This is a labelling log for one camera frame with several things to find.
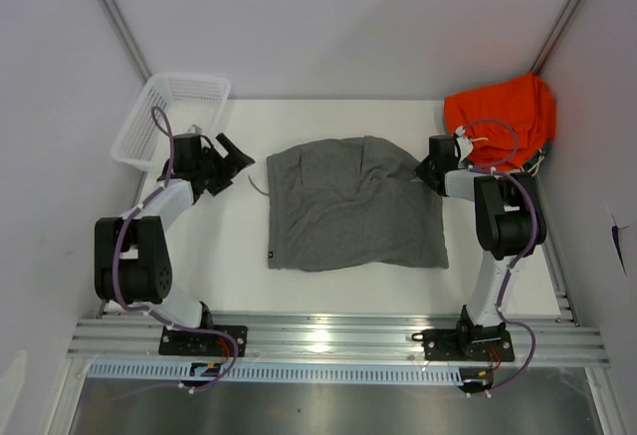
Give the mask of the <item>grey shorts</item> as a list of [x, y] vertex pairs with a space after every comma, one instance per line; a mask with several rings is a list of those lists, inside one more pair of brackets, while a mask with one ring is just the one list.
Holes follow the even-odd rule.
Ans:
[[269, 267], [448, 268], [442, 198], [417, 177], [418, 164], [371, 135], [311, 141], [268, 156]]

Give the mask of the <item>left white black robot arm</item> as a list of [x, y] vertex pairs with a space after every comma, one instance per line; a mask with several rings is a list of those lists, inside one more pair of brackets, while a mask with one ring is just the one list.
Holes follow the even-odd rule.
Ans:
[[173, 284], [165, 233], [204, 193], [218, 195], [255, 163], [225, 134], [215, 140], [225, 154], [206, 135], [171, 137], [169, 157], [145, 199], [95, 225], [94, 285], [99, 299], [182, 330], [181, 343], [196, 355], [214, 347], [214, 323], [205, 303]]

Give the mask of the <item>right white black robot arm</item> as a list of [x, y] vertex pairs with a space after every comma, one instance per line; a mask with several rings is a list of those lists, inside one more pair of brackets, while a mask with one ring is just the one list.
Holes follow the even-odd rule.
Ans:
[[461, 166], [458, 136], [429, 138], [429, 154], [416, 174], [437, 194], [469, 201], [483, 250], [476, 287], [453, 328], [429, 328], [412, 335], [428, 361], [487, 362], [495, 354], [515, 359], [505, 315], [515, 271], [541, 245], [546, 222], [534, 178], [495, 166]]

